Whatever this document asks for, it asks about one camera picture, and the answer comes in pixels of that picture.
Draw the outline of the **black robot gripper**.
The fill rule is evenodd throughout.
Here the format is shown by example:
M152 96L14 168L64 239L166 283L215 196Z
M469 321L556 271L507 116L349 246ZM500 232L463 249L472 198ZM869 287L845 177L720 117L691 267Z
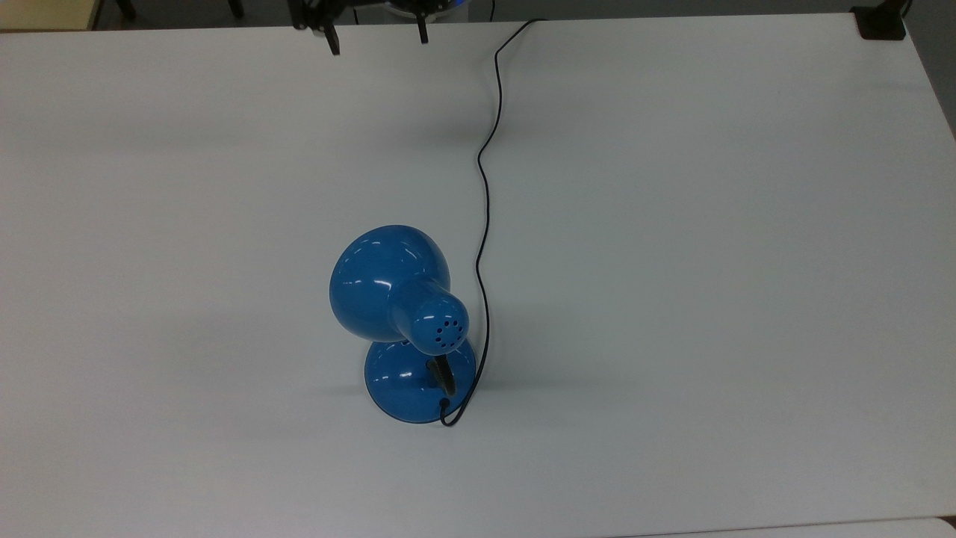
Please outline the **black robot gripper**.
M428 18L444 14L451 9L450 1L288 1L288 4L293 27L297 30L310 28L319 31L335 57L341 54L335 20L338 20L346 9L384 4L404 11L416 21L421 44L429 43Z

